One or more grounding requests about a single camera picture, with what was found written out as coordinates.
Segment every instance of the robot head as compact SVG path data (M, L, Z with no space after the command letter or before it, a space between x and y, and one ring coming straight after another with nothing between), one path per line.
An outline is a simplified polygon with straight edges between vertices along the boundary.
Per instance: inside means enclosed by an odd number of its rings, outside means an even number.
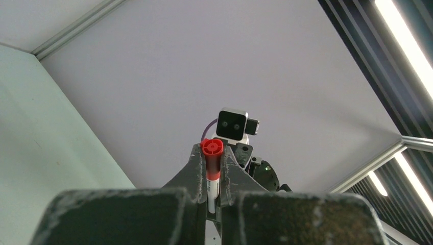
M248 136L256 135L259 121L248 118L246 111L223 108L218 115L216 135L231 141L245 141L248 144Z

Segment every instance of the ceiling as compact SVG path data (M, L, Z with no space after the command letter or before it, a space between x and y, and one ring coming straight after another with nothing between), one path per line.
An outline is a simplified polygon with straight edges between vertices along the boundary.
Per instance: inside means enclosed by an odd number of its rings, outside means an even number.
M226 106L261 121L255 154L296 191L400 138L315 0L128 1L43 65L137 187L176 174Z
M103 0L3 0L0 43L31 52Z
M387 21L373 6L378 0L319 2L400 133L431 140L433 104L431 95L425 89L428 84L423 84L426 81L417 75L417 64L408 62L403 52L406 46L400 46L400 38L393 35ZM409 26L416 45L433 64L433 2L380 2L381 5L384 3L395 6L399 12L397 15L401 15ZM399 238L406 236L417 244L431 243L433 217L429 211L429 199L433 197L432 163L431 150L407 149L375 170L375 176L385 193L379 191L380 187L370 177L353 185L349 192L360 194L370 202L388 235L397 238L395 234L389 233L389 228L393 227L400 232ZM415 177L410 177L408 172L413 172Z

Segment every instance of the light fixture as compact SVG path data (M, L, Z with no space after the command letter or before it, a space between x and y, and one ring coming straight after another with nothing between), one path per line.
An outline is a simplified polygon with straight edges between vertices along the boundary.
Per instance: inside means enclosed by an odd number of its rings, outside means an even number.
M403 170L406 177L409 179L409 182L414 187L415 191L421 198L421 200L424 202L425 206L429 210L430 214L433 215L433 201L431 200L430 196L428 195L427 191L425 190L424 186L422 186L421 182L415 175L414 171L412 170L409 163L406 161L404 156L401 153L397 153L394 156L395 160L397 160L398 165L400 165L400 168Z
M388 193L385 190L385 188L382 185L382 183L380 182L379 178L376 176L376 174L373 171L370 171L368 173L368 177L370 177L370 180L373 182L374 186L376 186L377 191L379 191L380 194L382 194L385 197L387 197Z
M392 0L375 0L377 9L394 35L415 73L433 99L433 68Z

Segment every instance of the white ceiling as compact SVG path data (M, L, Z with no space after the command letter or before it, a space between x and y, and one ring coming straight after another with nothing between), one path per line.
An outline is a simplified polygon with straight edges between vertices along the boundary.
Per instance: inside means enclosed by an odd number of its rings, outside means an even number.
M128 1L43 65L137 187L174 176L226 106L261 121L255 154L295 191L400 137L316 0Z
M0 43L33 51L103 0L2 0Z

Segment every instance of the test tube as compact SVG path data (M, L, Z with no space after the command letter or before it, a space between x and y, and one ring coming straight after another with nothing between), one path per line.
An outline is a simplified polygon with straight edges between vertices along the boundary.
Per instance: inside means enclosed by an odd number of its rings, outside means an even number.
M224 144L219 139L204 139L201 142L206 159L207 207L215 213L215 200L220 194L221 156Z

